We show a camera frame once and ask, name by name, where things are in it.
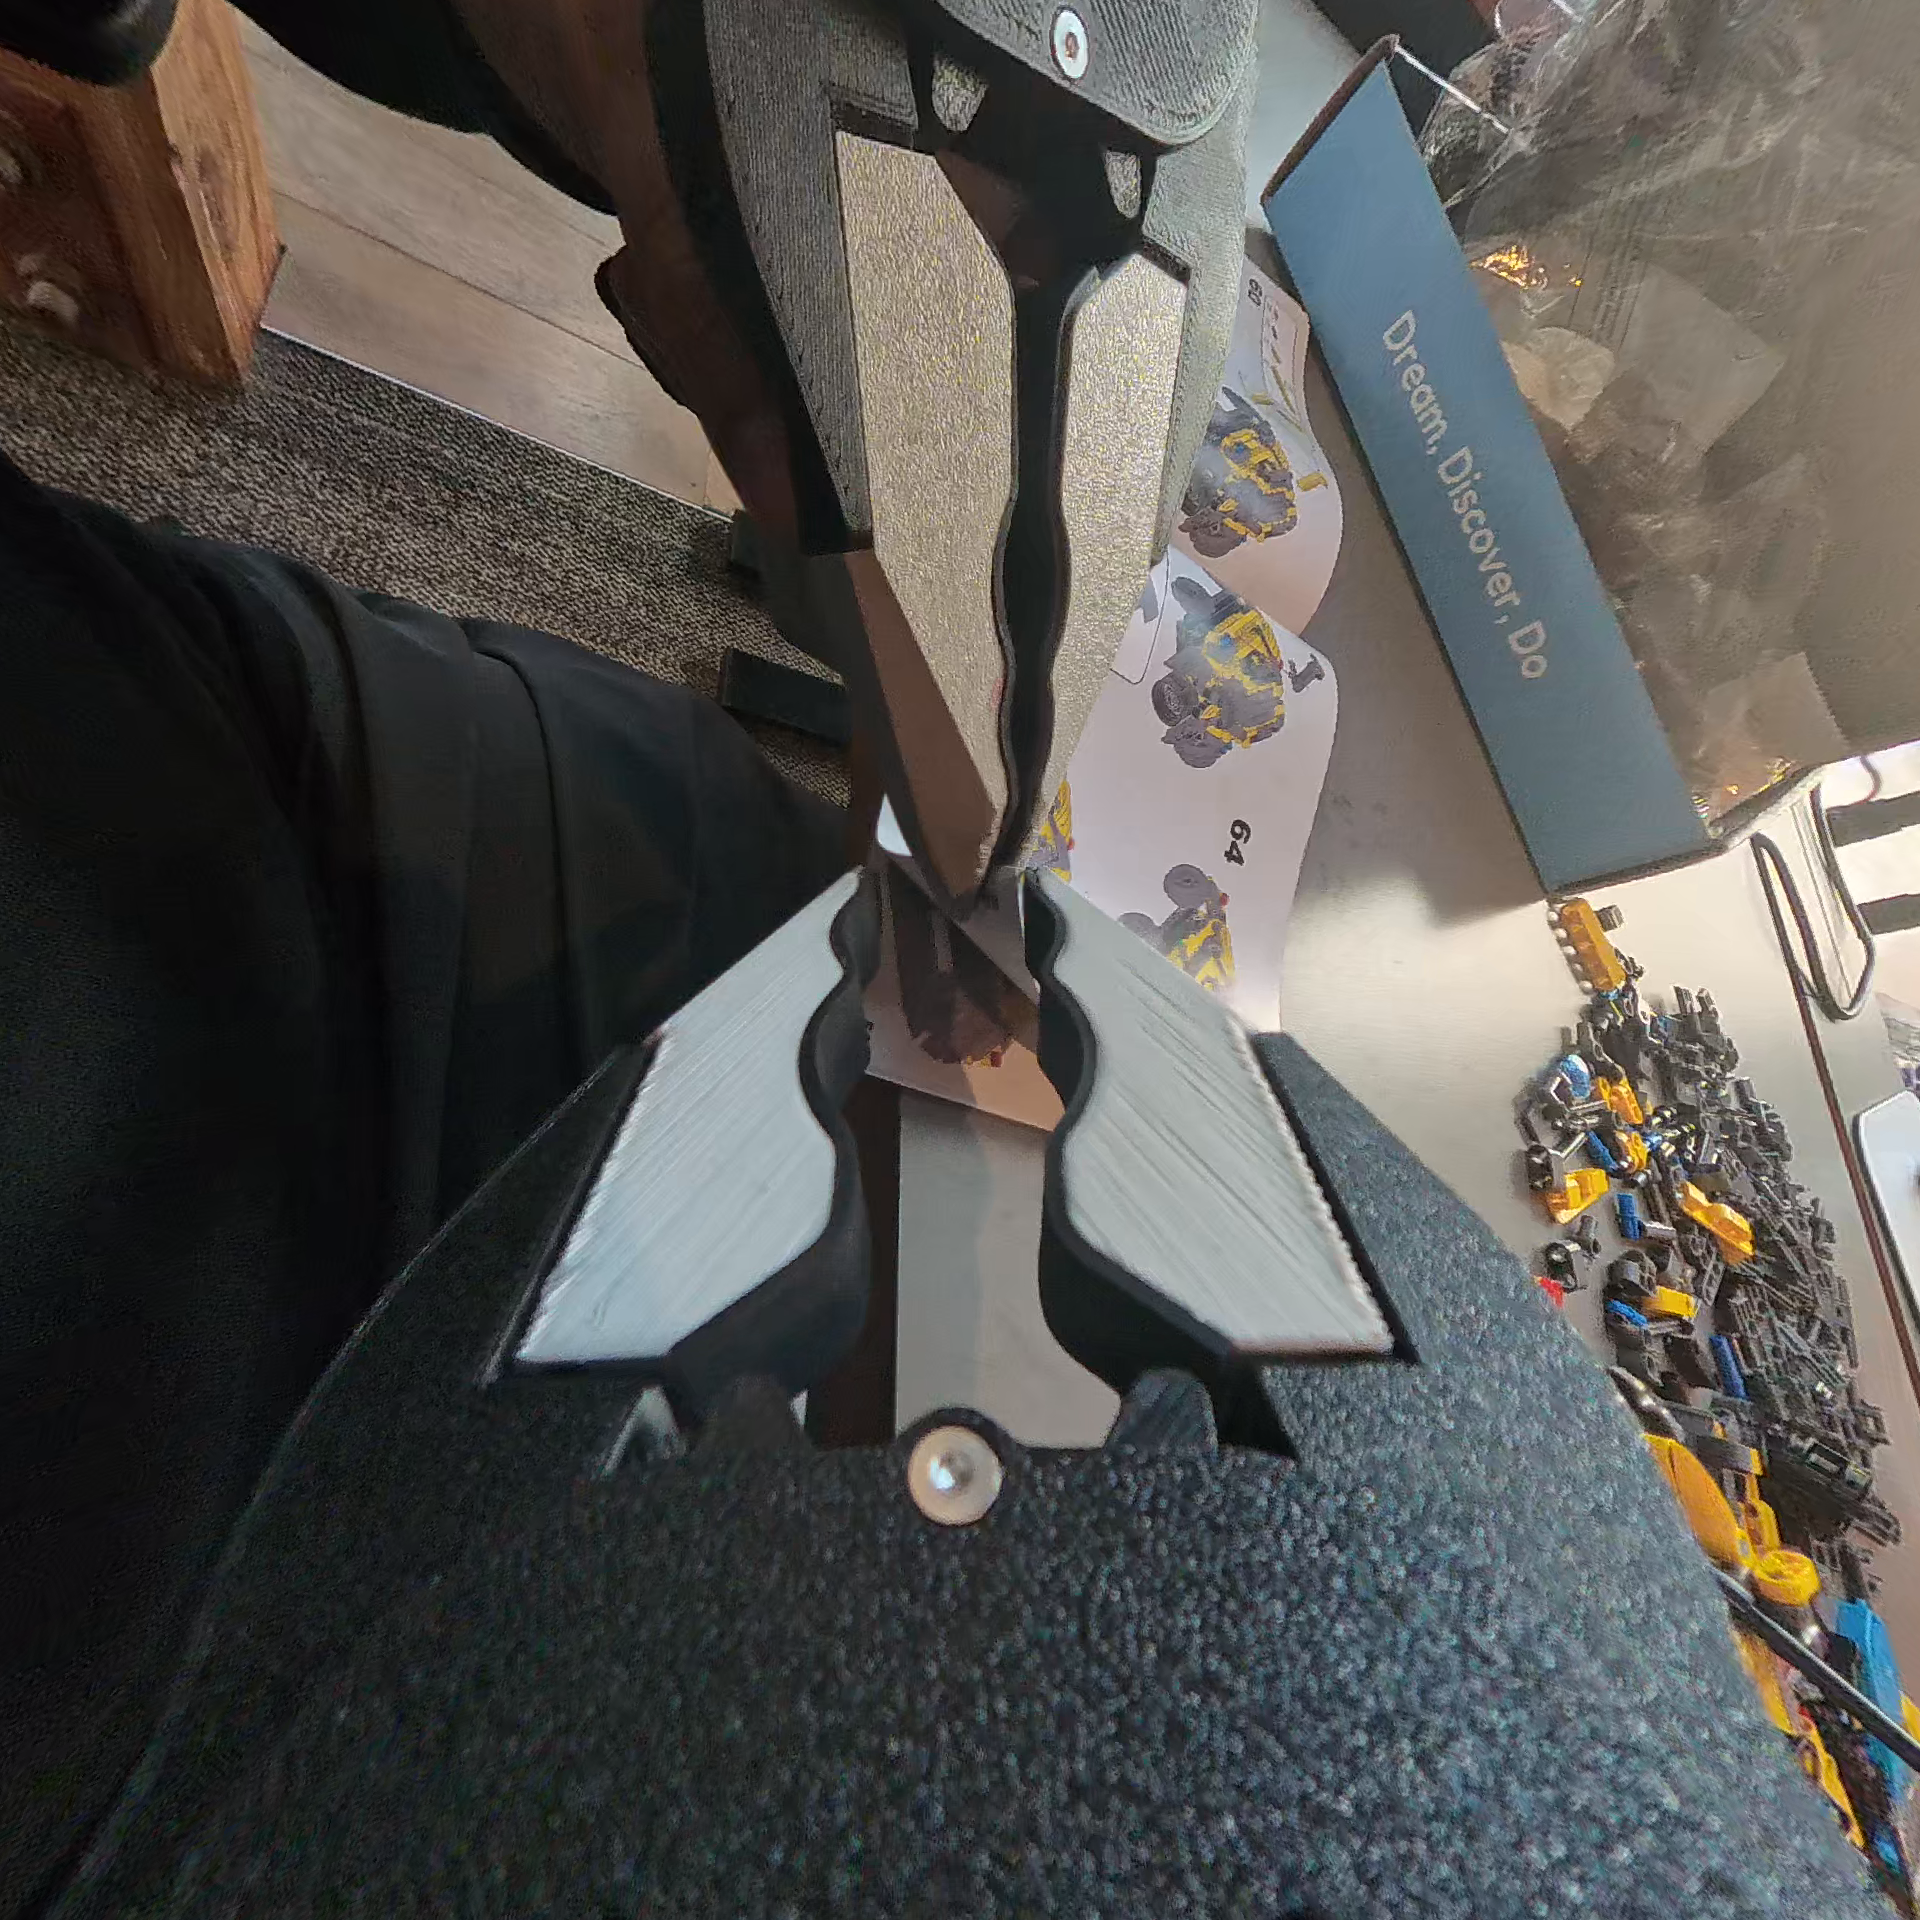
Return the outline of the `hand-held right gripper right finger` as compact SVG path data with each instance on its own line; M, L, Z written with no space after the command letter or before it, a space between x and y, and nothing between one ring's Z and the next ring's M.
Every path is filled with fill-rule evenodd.
M1041 1067L1063 1104L1043 1308L1075 1359L1388 1356L1394 1331L1252 1039L1057 879L1027 880Z

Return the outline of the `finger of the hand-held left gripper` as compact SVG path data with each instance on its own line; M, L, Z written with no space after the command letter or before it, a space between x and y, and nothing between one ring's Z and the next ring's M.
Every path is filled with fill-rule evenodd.
M839 130L869 541L847 553L855 699L923 876L972 904L1012 803L997 602L1015 491L1015 303L923 151Z
M1012 602L1008 855L1049 815L1162 551L1185 308L1179 279L1128 257L1088 281L1055 340L1061 386L1043 418Z

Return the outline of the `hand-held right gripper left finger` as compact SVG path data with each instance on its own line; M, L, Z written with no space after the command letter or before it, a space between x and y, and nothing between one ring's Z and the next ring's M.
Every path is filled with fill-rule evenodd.
M522 1371L826 1381L869 1314L873 1249L847 1104L879 967L847 871L650 1043L517 1344Z

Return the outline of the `toy brick instruction booklet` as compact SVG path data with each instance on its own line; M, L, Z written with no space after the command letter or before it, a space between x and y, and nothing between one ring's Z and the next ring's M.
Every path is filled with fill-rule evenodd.
M1343 500L1305 407L1311 325L1248 260L1228 367L1165 559L1017 858L1137 935L1256 1034L1281 1029L1283 954L1337 727L1332 663L1305 640ZM871 1069L1048 1131L1039 984L1019 882L952 922L889 810Z

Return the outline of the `grey desk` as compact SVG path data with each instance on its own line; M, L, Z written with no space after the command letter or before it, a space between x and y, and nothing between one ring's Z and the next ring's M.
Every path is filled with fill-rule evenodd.
M989 1776L1041 1851L929 1858L936 1915L1889 1915L1733 1672L1723 1602L1637 1424L1521 1276L1511 1097L1572 993L1521 837L1316 355L1345 533L1308 637L1329 783L1288 1034L1347 1099L1313 1141L1437 1361L1274 1373L1299 1458L1098 1449L1113 1394L1034 1282L1041 1141L904 1107L896 1427L975 1408L1041 1484L1116 1469L1120 1548L1012 1705L1113 1680L1043 1772Z

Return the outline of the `blue cardboard box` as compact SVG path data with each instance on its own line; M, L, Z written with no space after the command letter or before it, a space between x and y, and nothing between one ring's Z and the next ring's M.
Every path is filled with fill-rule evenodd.
M1559 893L1748 828L1693 804L1421 132L1500 5L1329 5L1363 58L1265 187L1303 303L1528 863Z

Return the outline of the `person's black clothing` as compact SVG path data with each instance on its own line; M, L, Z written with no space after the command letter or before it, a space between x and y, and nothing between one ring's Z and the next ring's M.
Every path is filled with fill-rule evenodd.
M847 812L573 640L3 481L3 1899L40 1915L375 1297L847 868Z

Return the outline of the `pile of loose toy bricks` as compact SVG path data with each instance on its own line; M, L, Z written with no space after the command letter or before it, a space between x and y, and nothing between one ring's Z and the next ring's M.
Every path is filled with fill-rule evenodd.
M1613 907L1559 897L1547 920L1586 999L1516 1107L1536 1279L1554 1300L1597 1289L1611 1362L1671 1408L1761 1553L1865 1575L1903 1524L1835 1224L1715 997L1647 997Z

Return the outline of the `crumpled clear plastic bags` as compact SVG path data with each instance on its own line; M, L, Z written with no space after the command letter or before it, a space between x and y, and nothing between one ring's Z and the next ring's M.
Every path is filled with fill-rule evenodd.
M1915 741L1917 5L1500 5L1431 180L1711 832Z

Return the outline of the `yellow toy brick vehicle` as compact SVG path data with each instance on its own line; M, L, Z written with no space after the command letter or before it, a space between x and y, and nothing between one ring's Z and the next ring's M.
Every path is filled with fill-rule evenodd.
M1767 1719L1900 1915L1917 1913L1915 1699L1889 1629L1848 1563L1825 1575L1787 1544L1761 1452L1700 1408L1617 1371L1657 1472L1728 1600L1739 1660Z

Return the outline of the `wooden post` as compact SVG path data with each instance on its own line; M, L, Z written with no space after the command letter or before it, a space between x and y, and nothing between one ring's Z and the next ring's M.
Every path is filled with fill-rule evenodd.
M227 3L3 5L12 321L130 368L236 388L279 263Z

